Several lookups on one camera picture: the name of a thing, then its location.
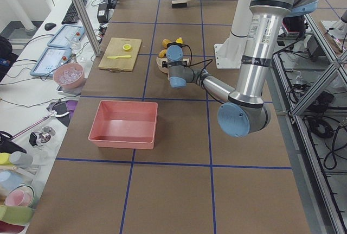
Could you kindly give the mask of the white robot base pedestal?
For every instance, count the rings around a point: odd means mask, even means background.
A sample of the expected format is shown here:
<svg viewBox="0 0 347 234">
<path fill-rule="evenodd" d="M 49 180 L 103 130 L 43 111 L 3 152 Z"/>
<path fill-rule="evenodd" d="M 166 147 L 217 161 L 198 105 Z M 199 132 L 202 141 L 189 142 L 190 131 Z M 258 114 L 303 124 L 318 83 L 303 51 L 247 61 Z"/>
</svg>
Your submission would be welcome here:
<svg viewBox="0 0 347 234">
<path fill-rule="evenodd" d="M 253 16 L 249 5 L 250 0 L 238 0 L 229 38 L 214 45 L 218 69 L 240 68 Z"/>
</svg>

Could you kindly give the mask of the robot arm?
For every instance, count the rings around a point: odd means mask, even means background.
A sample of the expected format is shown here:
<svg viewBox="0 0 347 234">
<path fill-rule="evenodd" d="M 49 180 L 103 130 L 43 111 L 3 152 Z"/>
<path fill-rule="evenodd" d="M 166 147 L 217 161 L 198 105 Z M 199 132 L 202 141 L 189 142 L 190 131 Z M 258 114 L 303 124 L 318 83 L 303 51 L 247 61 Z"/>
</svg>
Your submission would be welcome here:
<svg viewBox="0 0 347 234">
<path fill-rule="evenodd" d="M 285 17 L 311 13 L 317 5 L 318 0 L 250 0 L 252 19 L 236 87 L 213 77 L 205 68 L 185 66 L 181 47 L 170 45 L 166 57 L 171 87 L 195 83 L 224 101 L 217 120 L 230 136 L 243 137 L 262 130 L 269 123 L 271 112 L 261 94 L 282 21 Z"/>
</svg>

